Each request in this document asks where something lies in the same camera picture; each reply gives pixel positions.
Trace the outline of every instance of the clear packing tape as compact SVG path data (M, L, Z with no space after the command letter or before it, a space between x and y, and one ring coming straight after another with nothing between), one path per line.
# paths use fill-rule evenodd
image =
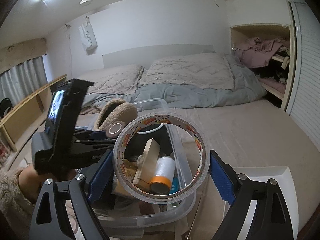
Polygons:
M195 140L200 160L199 168L191 182L188 185L185 185L184 188L181 188L178 192L169 195L154 195L135 187L132 182L127 179L123 163L124 151L130 139L141 129L158 123L176 125L188 132ZM208 173L210 165L210 151L203 138L204 136L200 133L199 128L197 128L195 124L190 121L186 121L185 117L178 114L170 112L156 112L138 117L124 128L116 140L113 150L113 166L116 176L128 193L142 201L154 204L168 204L180 201L195 192ZM176 156L175 161L179 172L179 159Z

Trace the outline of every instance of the smoke detector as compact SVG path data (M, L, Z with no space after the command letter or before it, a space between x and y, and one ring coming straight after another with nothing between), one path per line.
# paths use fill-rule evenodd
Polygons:
M84 6L89 5L91 2L92 2L92 0L81 0L79 4L80 4L80 6L84 7Z

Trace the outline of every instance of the white tote bag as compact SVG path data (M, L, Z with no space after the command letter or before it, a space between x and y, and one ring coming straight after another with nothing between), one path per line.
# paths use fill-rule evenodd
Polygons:
M97 47L97 41L89 17L86 17L85 20L86 22L79 27L79 33L84 50L90 50Z

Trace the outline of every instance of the white wall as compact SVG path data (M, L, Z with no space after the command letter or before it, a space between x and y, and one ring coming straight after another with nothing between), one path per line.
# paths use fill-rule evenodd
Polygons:
M52 73L77 77L103 68L103 54L143 46L204 44L228 52L226 2L218 0L217 4L214 0L123 0L82 15L68 23L70 40L66 27L47 37ZM78 33L87 15L98 43L91 54L84 51Z
M227 11L229 26L257 23L291 24L286 0L229 0Z

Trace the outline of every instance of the person's hand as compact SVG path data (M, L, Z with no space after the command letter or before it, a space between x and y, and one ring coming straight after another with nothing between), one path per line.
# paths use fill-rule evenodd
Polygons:
M75 175L76 171L70 170L65 180L73 179ZM48 178L57 181L57 178L51 173L39 175L32 165L24 168L18 177L18 183L20 190L25 198L28 199L31 203L35 203L40 193L42 184Z

